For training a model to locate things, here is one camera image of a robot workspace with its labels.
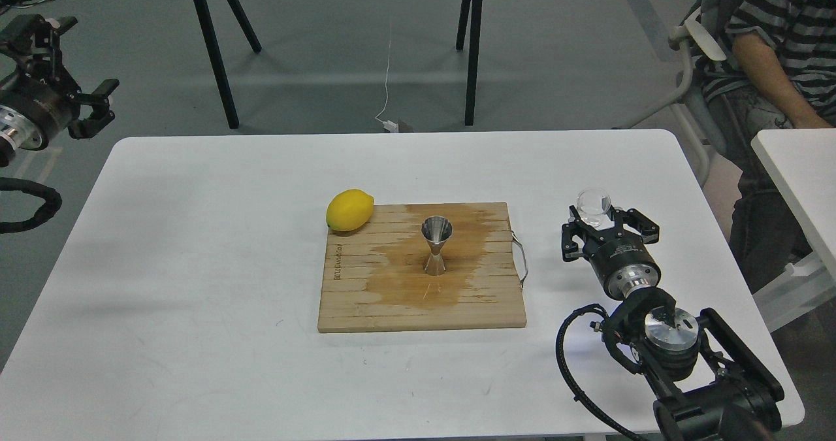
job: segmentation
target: glass cup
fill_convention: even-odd
[[[595,227],[595,229],[605,229],[612,223],[609,216],[607,216],[607,212],[612,207],[612,203],[610,203],[609,194],[607,194],[604,188],[586,188],[580,191],[577,194],[575,207],[581,220]]]

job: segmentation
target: gray floor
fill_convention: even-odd
[[[65,205],[38,229],[0,236],[0,367],[118,140],[382,132],[374,116],[385,101],[389,41],[384,120],[416,131],[609,128],[672,88],[678,63],[666,32],[695,0],[485,0],[472,127],[463,126],[466,54],[453,49],[460,0],[241,1],[262,54],[251,53],[225,1],[209,0],[242,120],[237,131],[227,129],[191,0],[61,0],[34,8],[80,20],[62,48],[84,89],[110,77],[121,86],[117,119],[98,137],[64,135],[3,170],[56,188]],[[0,24],[18,13],[0,16]],[[0,73],[11,67],[0,61]],[[677,131],[668,113],[639,127]],[[723,227],[735,197],[729,171],[714,169],[707,188]],[[6,221],[36,206],[0,195]],[[773,335],[807,409],[806,420],[779,439],[823,439],[836,428],[829,416],[836,409],[833,315],[825,305]]]

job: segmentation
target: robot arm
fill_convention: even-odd
[[[48,21],[20,15],[0,31],[0,54],[16,64],[0,80],[0,167],[18,149],[45,149],[63,129],[74,139],[89,139],[114,119],[108,96],[119,80],[105,80],[88,95],[63,66],[60,36],[76,22],[72,16]],[[93,111],[80,120],[82,105]]]
[[[654,416],[665,439],[773,439],[770,430],[781,429],[776,407],[776,402],[784,397],[781,384],[716,311],[704,309],[698,317],[692,316],[657,287],[659,267],[645,247],[659,240],[657,224],[635,209],[610,208],[608,215],[614,226],[597,230],[583,223],[574,206],[570,206],[570,212],[572,218],[562,226],[564,261],[586,259],[603,291],[622,301],[612,316],[598,304],[578,309],[558,332],[558,366],[576,400],[619,432],[642,439],[603,414],[568,372],[562,338],[571,321],[593,312],[603,319],[591,326],[603,334],[604,346],[612,358],[629,372],[643,375],[656,395]],[[637,233],[625,230],[624,224]],[[583,247],[574,242],[575,238],[583,241]],[[722,346],[727,357],[711,348],[707,333]],[[627,346],[634,360],[619,345]],[[701,356],[715,378],[683,393],[675,382],[691,375]]]

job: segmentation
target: table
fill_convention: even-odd
[[[675,137],[666,131],[163,137],[114,147],[0,374],[18,439],[356,439],[611,433],[573,402],[555,334],[610,301],[564,263],[578,191],[660,225],[649,250],[684,309],[712,306],[803,405]],[[522,329],[319,334],[335,193],[376,203],[508,203],[530,269]],[[644,378],[579,322],[577,381],[656,431]],[[684,390],[710,381],[699,365]]]
[[[209,53],[209,62],[212,64],[212,72],[215,75],[218,93],[221,95],[221,104],[227,116],[227,123],[230,129],[238,129],[238,111],[235,108],[232,90],[229,87],[227,70],[224,68],[221,57],[221,48],[217,44],[215,27],[212,24],[212,16],[209,13],[209,4],[206,0],[192,0],[195,4],[197,19],[201,25],[203,41],[206,43],[206,51]],[[479,66],[479,37],[481,35],[481,3],[483,0],[462,0],[459,10],[459,26],[456,36],[456,50],[461,51],[465,44],[465,34],[468,30],[468,18],[470,18],[470,41],[468,45],[468,87],[465,92],[465,125],[473,125],[475,116],[475,81],[477,81]],[[259,38],[256,36],[253,26],[247,18],[239,0],[227,0],[230,9],[235,15],[238,25],[247,37],[247,42],[253,52],[258,54],[262,50]]]
[[[755,293],[770,331],[836,297],[836,131],[768,129],[752,140],[813,253]]]

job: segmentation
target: yellow lemon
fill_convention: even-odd
[[[365,191],[349,189],[337,194],[325,212],[325,223],[338,232],[358,229],[374,211],[374,198]]]

